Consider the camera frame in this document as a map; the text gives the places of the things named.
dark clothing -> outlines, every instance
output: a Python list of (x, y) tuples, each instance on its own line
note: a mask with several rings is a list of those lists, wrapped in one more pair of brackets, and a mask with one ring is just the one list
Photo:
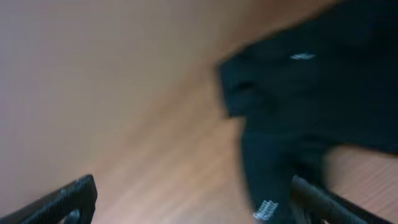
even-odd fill
[(293, 223), (293, 175), (323, 186), (337, 144), (398, 151), (398, 2), (343, 2), (252, 44), (220, 65), (230, 116), (244, 116), (243, 168), (267, 223)]

black garment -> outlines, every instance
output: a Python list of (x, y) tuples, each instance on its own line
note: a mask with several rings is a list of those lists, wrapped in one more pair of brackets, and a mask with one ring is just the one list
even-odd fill
[(267, 223), (293, 223), (293, 175), (322, 187), (334, 145), (398, 151), (397, 40), (398, 2), (346, 1), (221, 64), (254, 208), (279, 204)]

wooden surface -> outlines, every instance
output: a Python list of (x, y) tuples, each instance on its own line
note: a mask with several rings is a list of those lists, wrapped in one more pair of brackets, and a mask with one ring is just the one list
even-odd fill
[[(253, 223), (236, 144), (241, 124), (223, 116), (212, 69), (245, 40), (289, 26), (308, 17), (306, 10), (316, 12), (331, 1), (289, 2), (291, 7), (276, 1), (254, 4), (231, 32), (235, 35), (221, 38), (188, 78), (159, 96), (121, 150), (87, 167), (99, 193), (93, 223)], [(274, 17), (263, 17), (259, 9)], [(398, 222), (395, 159), (341, 147), (329, 163), (335, 192)]]

fabric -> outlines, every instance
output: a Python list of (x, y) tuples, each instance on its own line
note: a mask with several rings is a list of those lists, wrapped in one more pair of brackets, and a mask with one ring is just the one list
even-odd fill
[(291, 179), (322, 187), (331, 147), (397, 153), (397, 40), (398, 2), (346, 1), (220, 65), (228, 114), (246, 121), (241, 154), (254, 210), (278, 204), (267, 223), (294, 222)]

white logo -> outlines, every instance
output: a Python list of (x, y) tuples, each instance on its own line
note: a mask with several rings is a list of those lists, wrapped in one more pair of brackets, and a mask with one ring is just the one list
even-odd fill
[(279, 205), (278, 203), (275, 203), (271, 200), (270, 201), (264, 200), (259, 210), (253, 214), (253, 217), (258, 220), (267, 221), (272, 217), (278, 205)]
[(314, 58), (315, 54), (308, 54), (308, 53), (302, 53), (302, 54), (294, 54), (291, 55), (290, 58), (294, 60), (308, 60), (311, 58)]

